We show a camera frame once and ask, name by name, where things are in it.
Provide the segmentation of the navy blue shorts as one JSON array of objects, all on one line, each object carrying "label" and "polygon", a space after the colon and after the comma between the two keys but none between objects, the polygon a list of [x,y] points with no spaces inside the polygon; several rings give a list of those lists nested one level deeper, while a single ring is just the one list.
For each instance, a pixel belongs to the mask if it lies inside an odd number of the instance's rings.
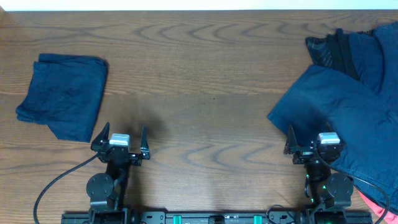
[{"label": "navy blue shorts", "polygon": [[90,142],[107,76],[100,57],[40,54],[17,119],[48,126],[57,139]]}]

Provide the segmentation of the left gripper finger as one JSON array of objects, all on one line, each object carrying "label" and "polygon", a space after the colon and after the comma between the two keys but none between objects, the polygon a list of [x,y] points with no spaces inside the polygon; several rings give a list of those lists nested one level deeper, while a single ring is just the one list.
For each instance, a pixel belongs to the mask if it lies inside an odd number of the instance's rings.
[{"label": "left gripper finger", "polygon": [[147,128],[145,125],[142,127],[141,144],[140,144],[141,155],[144,160],[150,160],[150,150],[147,141]]},{"label": "left gripper finger", "polygon": [[90,147],[92,151],[100,152],[109,143],[109,128],[110,124],[107,122],[102,131],[92,140]]}]

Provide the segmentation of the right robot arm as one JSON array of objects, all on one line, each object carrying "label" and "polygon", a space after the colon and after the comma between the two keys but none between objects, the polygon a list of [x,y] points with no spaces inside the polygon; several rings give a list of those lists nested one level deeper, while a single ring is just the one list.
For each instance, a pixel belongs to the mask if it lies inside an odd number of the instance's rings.
[{"label": "right robot arm", "polygon": [[345,208],[351,205],[353,181],[346,174],[333,173],[330,165],[340,157],[342,149],[343,143],[335,132],[320,133],[310,145],[301,146],[289,126],[284,154],[293,156],[293,164],[304,166],[304,192],[312,202],[294,215],[295,223],[348,222]]}]

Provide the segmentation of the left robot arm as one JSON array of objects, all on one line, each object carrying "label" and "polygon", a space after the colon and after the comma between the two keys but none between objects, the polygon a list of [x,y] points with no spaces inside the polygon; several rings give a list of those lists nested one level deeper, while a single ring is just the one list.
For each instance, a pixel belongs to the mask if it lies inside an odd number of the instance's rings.
[{"label": "left robot arm", "polygon": [[140,215],[124,204],[124,198],[132,166],[141,166],[150,159],[147,129],[141,134],[140,153],[130,151],[130,135],[114,133],[109,135],[109,123],[94,138],[91,150],[106,164],[106,171],[93,175],[86,185],[90,197],[89,224],[132,224],[140,223]]}]

